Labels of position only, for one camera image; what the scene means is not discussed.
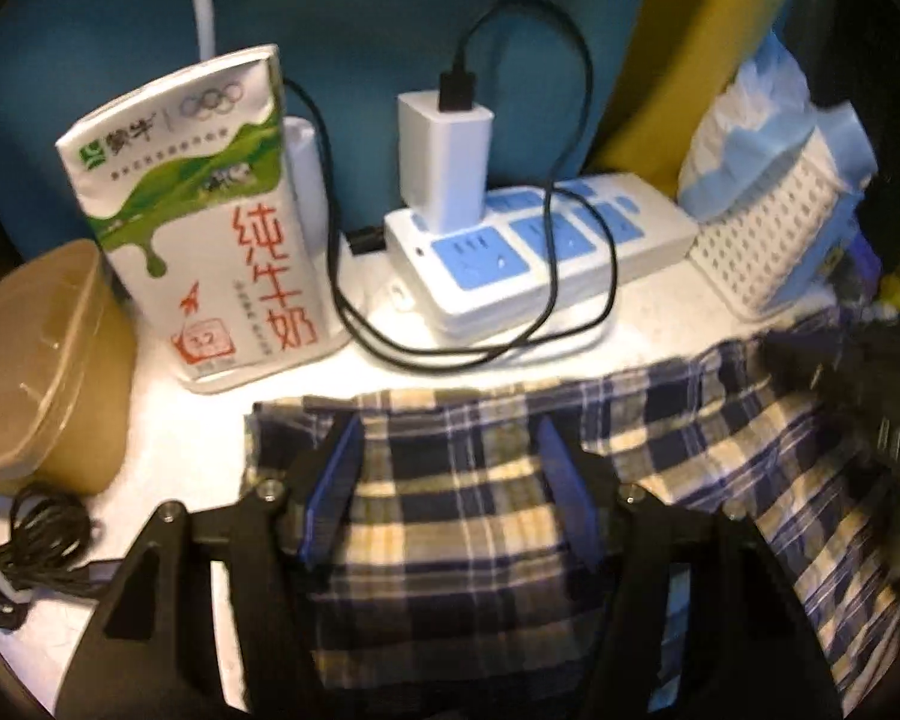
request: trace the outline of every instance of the white milk package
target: white milk package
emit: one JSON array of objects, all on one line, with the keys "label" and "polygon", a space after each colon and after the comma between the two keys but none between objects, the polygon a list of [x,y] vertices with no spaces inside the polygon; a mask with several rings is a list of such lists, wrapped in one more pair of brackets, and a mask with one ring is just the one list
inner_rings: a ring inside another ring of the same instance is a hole
[{"label": "white milk package", "polygon": [[276,46],[146,84],[85,116],[56,147],[98,242],[185,383],[242,370],[204,386],[225,389],[329,351],[284,151]]}]

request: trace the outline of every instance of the white power strip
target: white power strip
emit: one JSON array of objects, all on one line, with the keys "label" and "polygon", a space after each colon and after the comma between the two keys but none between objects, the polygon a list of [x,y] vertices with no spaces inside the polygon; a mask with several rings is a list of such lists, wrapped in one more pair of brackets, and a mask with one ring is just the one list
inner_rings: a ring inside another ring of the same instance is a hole
[{"label": "white power strip", "polygon": [[[562,182],[585,196],[613,232],[619,282],[678,262],[697,224],[635,175],[598,175]],[[557,308],[610,285],[610,250],[581,204],[554,195],[559,265]],[[550,279],[543,237],[543,190],[513,187],[487,193],[477,227],[438,236],[409,208],[384,219],[386,251],[434,334],[470,343],[538,316]]]}]

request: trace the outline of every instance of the checkered shirt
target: checkered shirt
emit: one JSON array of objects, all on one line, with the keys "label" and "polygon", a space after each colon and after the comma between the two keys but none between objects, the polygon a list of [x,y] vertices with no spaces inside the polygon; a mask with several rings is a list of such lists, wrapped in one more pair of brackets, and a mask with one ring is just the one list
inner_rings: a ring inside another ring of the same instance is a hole
[{"label": "checkered shirt", "polygon": [[[799,329],[835,322],[819,314]],[[804,394],[782,394],[758,341],[602,378],[493,391],[390,391],[261,404],[315,446],[339,409],[362,470],[326,581],[304,615],[324,683],[361,717],[567,714],[602,619],[569,552],[529,420],[557,413],[624,482],[715,511],[743,501],[791,577],[849,712],[895,654],[900,600],[879,549],[889,479]],[[247,442],[244,484],[274,473]],[[651,709],[679,688],[690,581],[672,571]]]}]

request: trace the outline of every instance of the white table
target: white table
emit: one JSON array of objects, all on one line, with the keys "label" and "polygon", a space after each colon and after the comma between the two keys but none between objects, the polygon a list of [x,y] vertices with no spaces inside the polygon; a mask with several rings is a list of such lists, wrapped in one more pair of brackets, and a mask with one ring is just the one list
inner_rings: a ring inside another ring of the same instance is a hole
[{"label": "white table", "polygon": [[[407,343],[432,341],[422,319],[399,313],[386,286],[394,278],[382,254],[360,259],[367,285],[374,285],[370,317]],[[593,317],[603,298],[554,316],[550,328]],[[704,351],[724,338],[745,336],[768,324],[792,322],[833,298],[819,288],[769,322],[740,322],[687,261],[619,290],[610,320],[586,336],[544,346],[452,379],[386,370],[351,343],[311,365],[216,395],[197,395],[168,375],[154,333],[140,323],[140,351],[133,383],[130,435],[124,468],[111,488],[90,502],[103,534],[91,557],[120,557],[161,501],[181,500],[190,511],[226,505],[237,496],[244,464],[242,417],[258,400],[317,394],[349,397],[406,386],[494,386],[543,378],[586,378]],[[7,501],[0,499],[0,542],[7,537]],[[226,599],[226,572],[215,566],[214,606],[224,694],[242,707],[242,673]],[[0,632],[0,650],[45,707],[55,703],[60,680],[92,608],[77,602],[40,600],[24,628]]]}]

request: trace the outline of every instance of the beige plastic bin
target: beige plastic bin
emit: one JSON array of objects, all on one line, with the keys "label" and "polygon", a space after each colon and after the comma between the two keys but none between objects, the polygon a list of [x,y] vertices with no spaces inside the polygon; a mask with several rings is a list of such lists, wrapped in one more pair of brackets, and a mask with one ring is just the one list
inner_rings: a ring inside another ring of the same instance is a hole
[{"label": "beige plastic bin", "polygon": [[127,446],[136,340],[91,241],[0,281],[0,493],[99,493]]}]

